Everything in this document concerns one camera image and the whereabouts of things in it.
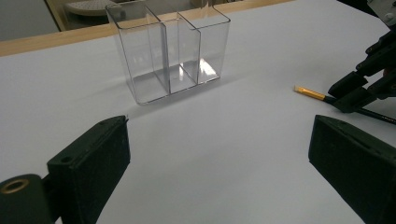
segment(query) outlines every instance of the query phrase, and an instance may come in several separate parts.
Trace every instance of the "pencil tip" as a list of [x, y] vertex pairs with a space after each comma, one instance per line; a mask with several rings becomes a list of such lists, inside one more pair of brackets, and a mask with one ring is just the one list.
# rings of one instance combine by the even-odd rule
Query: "pencil tip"
[[297, 92], [302, 92], [303, 91], [303, 87], [300, 87], [300, 86], [294, 86], [294, 90], [295, 91], [297, 91]]

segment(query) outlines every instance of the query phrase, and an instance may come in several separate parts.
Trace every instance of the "plastic compartment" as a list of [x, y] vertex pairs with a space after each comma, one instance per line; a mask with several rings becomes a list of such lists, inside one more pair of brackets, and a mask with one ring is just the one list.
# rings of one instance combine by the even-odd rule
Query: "plastic compartment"
[[166, 1], [106, 7], [120, 34], [128, 85], [138, 104], [220, 77], [230, 20], [204, 1], [202, 7], [183, 12]]

